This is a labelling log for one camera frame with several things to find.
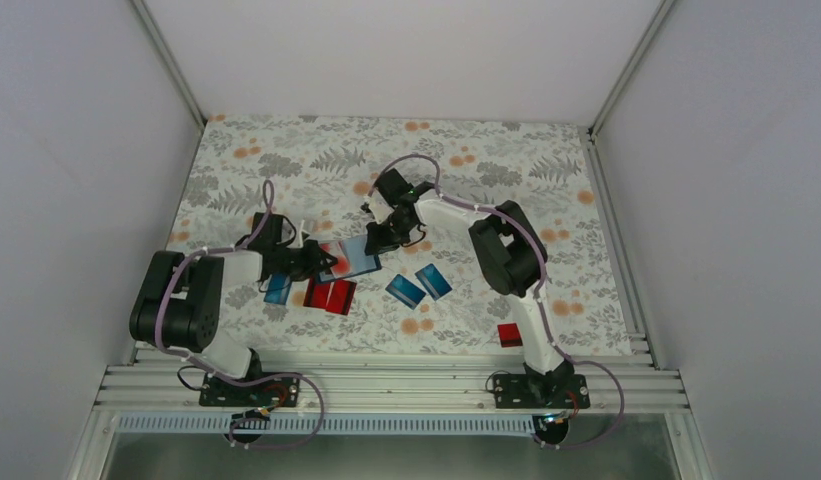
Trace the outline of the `white card red circle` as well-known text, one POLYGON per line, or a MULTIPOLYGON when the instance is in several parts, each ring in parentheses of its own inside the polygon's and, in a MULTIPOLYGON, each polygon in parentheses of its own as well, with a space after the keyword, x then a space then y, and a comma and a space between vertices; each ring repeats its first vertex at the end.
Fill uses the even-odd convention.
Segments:
POLYGON ((351 276, 351 262, 345 252, 341 241, 321 243, 320 247, 334 260, 330 260, 328 269, 318 274, 318 280, 322 283, 329 283, 338 279, 351 276))

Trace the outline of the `dark blue card holder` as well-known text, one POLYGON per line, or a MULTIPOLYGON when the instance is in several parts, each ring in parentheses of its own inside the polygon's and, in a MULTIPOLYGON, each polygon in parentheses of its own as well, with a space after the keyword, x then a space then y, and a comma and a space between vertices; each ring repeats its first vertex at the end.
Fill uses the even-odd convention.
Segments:
POLYGON ((320 247, 337 259, 337 263, 328 270, 320 272, 316 281, 320 284, 336 280, 349 279, 359 275, 376 272, 382 268, 379 257, 366 253, 366 235, 321 242, 320 247))

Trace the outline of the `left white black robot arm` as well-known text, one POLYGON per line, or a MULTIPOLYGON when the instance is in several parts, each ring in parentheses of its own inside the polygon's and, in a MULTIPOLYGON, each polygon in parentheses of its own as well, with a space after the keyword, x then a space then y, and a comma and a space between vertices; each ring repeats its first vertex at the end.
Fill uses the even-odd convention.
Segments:
POLYGON ((130 313, 132 338, 225 379, 225 392, 238 404, 256 402, 265 382, 259 356, 219 328, 224 289, 275 274, 305 281, 339 262, 298 228, 284 238, 290 223, 283 215, 257 213, 251 233, 232 246, 190 255, 155 252, 130 313))

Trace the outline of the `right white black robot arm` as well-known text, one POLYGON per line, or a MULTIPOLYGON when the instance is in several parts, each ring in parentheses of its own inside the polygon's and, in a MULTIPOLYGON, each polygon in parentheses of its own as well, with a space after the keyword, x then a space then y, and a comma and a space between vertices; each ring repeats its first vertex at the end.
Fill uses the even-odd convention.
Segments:
POLYGON ((530 399, 551 407, 564 397, 574 366, 557 345, 546 312, 547 253, 516 202, 474 204, 443 193, 435 183, 413 186, 390 168, 364 196, 361 209, 373 217, 366 225, 369 254, 398 249, 415 230, 466 234, 484 280, 510 302, 523 342, 530 399))

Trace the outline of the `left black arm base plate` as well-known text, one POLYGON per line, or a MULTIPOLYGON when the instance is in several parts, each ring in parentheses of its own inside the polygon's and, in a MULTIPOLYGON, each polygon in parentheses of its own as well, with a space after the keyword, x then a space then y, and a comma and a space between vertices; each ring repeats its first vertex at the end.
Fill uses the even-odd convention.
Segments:
POLYGON ((300 380, 282 378, 242 387, 218 378, 205 377, 198 403, 202 407, 295 407, 298 402, 300 380))

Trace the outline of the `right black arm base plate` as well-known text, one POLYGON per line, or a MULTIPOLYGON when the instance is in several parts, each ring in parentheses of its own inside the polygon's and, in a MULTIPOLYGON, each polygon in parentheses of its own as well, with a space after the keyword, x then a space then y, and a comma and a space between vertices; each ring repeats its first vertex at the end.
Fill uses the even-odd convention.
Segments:
POLYGON ((485 389, 493 396, 497 409, 562 410, 588 409, 591 399, 586 378, 572 375, 565 383, 528 374, 493 372, 485 382, 485 389))

